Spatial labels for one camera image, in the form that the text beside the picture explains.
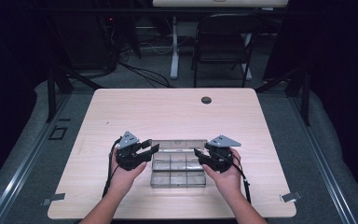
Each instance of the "wire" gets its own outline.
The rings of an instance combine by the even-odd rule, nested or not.
[[[143,69],[143,68],[133,67],[133,66],[123,63],[123,62],[118,62],[118,64],[120,64],[123,67],[127,68],[128,70],[132,71],[136,75],[143,77],[154,88],[156,88],[156,86],[153,85],[151,83],[151,81],[158,83],[161,86],[165,86],[167,88],[175,88],[173,85],[170,84],[170,82],[168,81],[168,79],[166,77],[164,77],[163,75],[161,75],[159,73],[156,73],[156,72],[153,72],[153,71],[150,71],[147,69]]]
[[[112,148],[110,149],[110,153],[109,153],[109,170],[107,171],[107,180],[105,183],[105,187],[103,188],[103,197],[105,196],[105,194],[107,193],[107,191],[109,190],[110,187],[110,181],[112,180],[113,174],[115,173],[115,171],[117,170],[118,166],[120,166],[120,164],[115,168],[115,170],[112,173],[112,159],[113,159],[113,151],[115,150],[116,145],[120,142],[121,140],[121,136],[118,138],[118,140],[115,141],[115,143],[113,144]]]
[[[249,190],[249,185],[250,184],[249,184],[248,179],[246,178],[245,174],[243,173],[241,161],[236,156],[232,155],[238,161],[238,163],[240,164],[240,167],[238,167],[238,165],[234,164],[234,162],[229,161],[227,158],[221,156],[220,154],[217,154],[217,153],[215,153],[215,152],[213,152],[211,150],[208,150],[208,152],[212,153],[215,156],[219,157],[220,159],[230,163],[232,166],[234,166],[235,169],[238,170],[238,172],[240,172],[240,175],[242,176],[242,179],[243,179],[243,186],[245,187],[246,200],[249,203],[252,203],[251,194],[250,194],[250,190]]]

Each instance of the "light wood surface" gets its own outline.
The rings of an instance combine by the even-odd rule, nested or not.
[[[153,0],[154,7],[286,7],[288,0]]]
[[[208,105],[201,98],[208,96]],[[263,217],[292,217],[289,193],[269,128],[252,89],[97,90],[89,105],[56,193],[50,218],[82,218],[100,201],[108,154],[124,132],[146,139],[207,139],[223,134],[241,143],[252,203]],[[152,189],[151,162],[135,180],[115,218],[228,218],[233,214],[207,176],[202,189]]]

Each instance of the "human arm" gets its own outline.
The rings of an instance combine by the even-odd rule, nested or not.
[[[145,169],[145,161],[130,171],[118,167],[116,153],[117,150],[115,149],[113,151],[114,159],[112,160],[112,172],[116,168],[117,169],[110,181],[109,190],[80,223],[110,223],[118,205],[130,191],[133,181]]]
[[[234,164],[238,166],[241,156],[237,150],[232,148],[231,151],[238,158],[234,158]],[[202,167],[216,184],[217,189],[226,200],[239,224],[267,223],[243,196],[241,192],[241,174],[234,166],[231,166],[222,174],[217,173],[206,164],[203,164]]]

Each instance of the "gray carpet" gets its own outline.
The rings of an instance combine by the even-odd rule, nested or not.
[[[251,63],[252,81],[246,86],[256,88],[262,84],[269,51],[273,38],[261,36],[257,41],[255,56]],[[152,49],[143,49],[143,58],[138,59],[133,53],[123,55],[127,64],[143,69],[150,69],[163,74],[173,86],[180,88],[192,87],[191,48],[181,47],[179,78],[170,80],[171,54],[157,54]],[[234,71],[223,66],[218,69],[201,67],[200,87],[239,87],[241,72],[239,67]],[[222,76],[229,72],[229,79]],[[123,66],[118,66],[112,74],[94,78],[98,84],[107,88],[153,88],[143,77],[139,77]],[[13,204],[4,213],[4,223],[74,223],[76,220],[51,220],[47,217],[48,206],[40,205],[42,200],[49,198],[57,188],[66,160],[75,142],[77,132],[86,113],[92,91],[77,80],[72,80],[75,91],[57,117],[58,127],[66,127],[67,132],[62,140],[46,140],[40,148],[32,172]],[[297,214],[292,218],[270,218],[269,223],[342,223],[339,213],[331,199],[329,191],[318,170],[310,143],[296,118],[296,111],[282,93],[284,84],[270,92],[258,95],[269,130],[272,135],[282,168],[291,191],[299,191],[304,196],[296,203]],[[0,172],[0,198],[8,186],[16,170],[21,166],[26,155],[33,150],[39,134],[46,129],[47,118],[47,85],[42,83],[36,88],[38,101],[34,113],[23,131],[17,145],[13,148],[7,162]],[[351,172],[343,163],[340,146],[334,128],[323,111],[318,98],[312,94],[310,100],[311,129],[327,158],[337,182],[342,187],[349,206],[358,223],[358,185],[351,177]],[[122,223],[141,223],[140,221],[120,221]],[[153,221],[146,223],[201,223],[199,220],[187,221]],[[234,220],[210,220],[211,223],[235,223]]]

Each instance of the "human hand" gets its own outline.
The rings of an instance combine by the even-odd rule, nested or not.
[[[144,161],[135,169],[127,171],[118,166],[116,154],[117,148],[113,150],[112,173],[115,173],[110,180],[110,187],[107,194],[114,193],[124,198],[124,196],[130,191],[135,178],[145,169],[146,162]]]
[[[237,150],[234,148],[230,149],[233,154],[233,162],[237,166],[240,166],[241,156]],[[217,173],[211,167],[206,164],[202,165],[205,173],[211,177],[211,179],[216,184],[217,189],[222,194],[222,196],[227,200],[230,197],[236,197],[241,193],[241,174],[234,167],[231,166],[228,170],[223,173]]]

